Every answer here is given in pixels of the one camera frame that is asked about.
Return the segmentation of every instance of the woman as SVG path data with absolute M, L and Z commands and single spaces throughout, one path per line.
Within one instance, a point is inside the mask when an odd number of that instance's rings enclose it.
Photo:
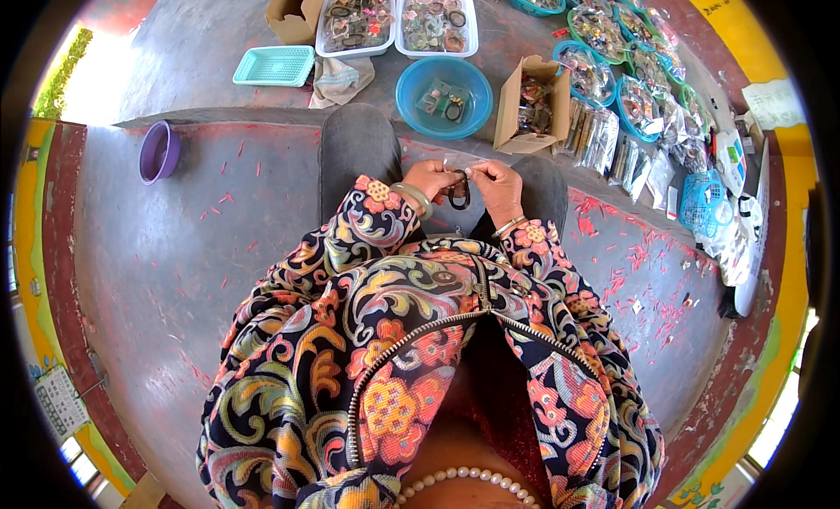
M 325 224 L 239 306 L 206 400 L 197 467 L 215 502 L 641 507 L 662 432 L 560 248 L 559 168 L 473 166 L 472 235 L 426 240 L 430 202 L 465 180 L 435 160 L 402 178 L 376 108 L 332 113 L 319 160 Z

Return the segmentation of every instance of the silver bracelet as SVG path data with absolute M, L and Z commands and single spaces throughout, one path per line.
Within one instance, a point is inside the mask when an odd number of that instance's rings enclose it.
M 506 225 L 504 225 L 503 227 L 501 227 L 499 230 L 497 230 L 497 231 L 496 231 L 493 235 L 491 235 L 490 237 L 491 237 L 491 238 L 493 238 L 494 240 L 495 240 L 496 238 L 500 238 L 500 237 L 501 237 L 501 235 L 502 235 L 502 234 L 504 234 L 505 232 L 509 231 L 510 229 L 513 229 L 514 227 L 518 227 L 518 226 L 519 226 L 519 224 L 520 224 L 522 221 L 528 221 L 528 219 L 525 217 L 525 215 L 524 215 L 524 214 L 523 214 L 523 215 L 521 215 L 521 216 L 519 216 L 519 217 L 518 217 L 518 218 L 516 218 L 516 219 L 513 219 L 513 220 L 508 221 L 508 222 L 507 222 L 508 224 L 506 224 Z
M 394 183 L 391 185 L 391 189 L 394 192 L 404 192 L 409 196 L 415 198 L 423 205 L 424 213 L 422 216 L 417 218 L 420 221 L 428 221 L 429 218 L 432 217 L 432 213 L 434 209 L 432 208 L 432 202 L 428 200 L 426 194 L 423 193 L 422 190 L 415 187 L 414 185 L 409 185 L 408 183 Z

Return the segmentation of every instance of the poster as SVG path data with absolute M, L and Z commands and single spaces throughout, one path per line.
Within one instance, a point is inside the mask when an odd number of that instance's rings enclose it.
M 762 130 L 790 128 L 805 122 L 805 113 L 790 79 L 753 83 L 741 92 Z
M 35 384 L 35 396 L 59 443 L 91 420 L 64 366 L 53 367 Z

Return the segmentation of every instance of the gray pants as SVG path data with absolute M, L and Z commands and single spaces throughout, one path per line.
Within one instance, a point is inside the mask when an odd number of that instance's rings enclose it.
M 321 128 L 318 151 L 318 202 L 320 223 L 326 223 L 360 174 L 386 185 L 403 180 L 401 147 L 391 122 L 372 105 L 350 104 L 331 113 Z M 527 156 L 513 165 L 522 177 L 521 204 L 531 220 L 551 220 L 563 237 L 569 189 L 560 167 L 545 157 Z M 473 185 L 470 190 L 478 190 Z M 470 238 L 498 246 L 490 236 L 496 231 L 487 211 Z M 425 238 L 421 230 L 409 241 Z

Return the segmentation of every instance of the floral jacket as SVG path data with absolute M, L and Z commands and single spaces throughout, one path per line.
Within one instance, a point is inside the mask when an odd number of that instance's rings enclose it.
M 641 507 L 662 432 L 553 224 L 521 224 L 503 252 L 405 244 L 418 226 L 395 192 L 360 176 L 239 306 L 196 453 L 216 504 L 391 507 L 476 319 L 491 314 L 528 369 L 551 503 Z

